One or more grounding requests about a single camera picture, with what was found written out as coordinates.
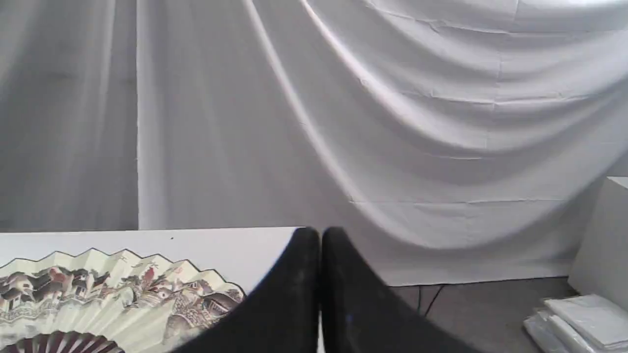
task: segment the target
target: black object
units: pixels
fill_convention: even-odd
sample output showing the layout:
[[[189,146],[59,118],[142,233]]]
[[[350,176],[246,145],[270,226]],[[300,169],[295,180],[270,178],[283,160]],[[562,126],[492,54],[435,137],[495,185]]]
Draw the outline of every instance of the black object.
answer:
[[[398,298],[362,259],[343,229],[325,231],[322,253],[320,300],[326,353],[479,353]]]
[[[318,233],[295,230],[255,290],[216,326],[175,352],[315,353],[319,255]]]

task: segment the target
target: gray floor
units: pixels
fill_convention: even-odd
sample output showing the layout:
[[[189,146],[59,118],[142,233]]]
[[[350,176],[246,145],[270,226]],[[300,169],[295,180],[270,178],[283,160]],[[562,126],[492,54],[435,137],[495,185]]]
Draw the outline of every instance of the gray floor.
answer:
[[[425,313],[440,286],[421,286],[421,313]],[[419,287],[393,290],[416,308]],[[441,328],[485,353],[538,353],[522,328],[523,320],[541,306],[543,298],[576,295],[566,278],[446,285],[434,301],[428,318]]]

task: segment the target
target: painted fan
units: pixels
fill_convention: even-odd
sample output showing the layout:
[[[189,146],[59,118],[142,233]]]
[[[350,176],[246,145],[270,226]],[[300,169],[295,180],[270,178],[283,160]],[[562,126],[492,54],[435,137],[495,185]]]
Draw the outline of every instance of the painted fan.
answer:
[[[15,259],[0,268],[0,353],[160,353],[244,299],[215,270],[160,255]]]

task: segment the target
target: white table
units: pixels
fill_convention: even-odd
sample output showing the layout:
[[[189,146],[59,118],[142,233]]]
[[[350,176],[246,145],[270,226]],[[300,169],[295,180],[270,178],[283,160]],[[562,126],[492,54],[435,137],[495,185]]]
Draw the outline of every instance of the white table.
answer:
[[[185,229],[172,231],[0,233],[0,266],[14,258],[39,260],[53,251],[78,255],[90,248],[107,254],[123,249],[145,257],[190,260],[216,269],[246,293],[262,280],[283,252],[295,227]]]
[[[628,177],[604,180],[569,284],[628,310]]]

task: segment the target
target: draped fabric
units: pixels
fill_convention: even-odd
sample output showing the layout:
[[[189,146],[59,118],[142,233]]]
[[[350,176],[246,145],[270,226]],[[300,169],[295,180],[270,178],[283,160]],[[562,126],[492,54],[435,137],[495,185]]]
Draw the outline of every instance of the draped fabric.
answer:
[[[393,285],[565,274],[628,149],[626,18],[627,0],[0,1],[0,227],[342,225]]]

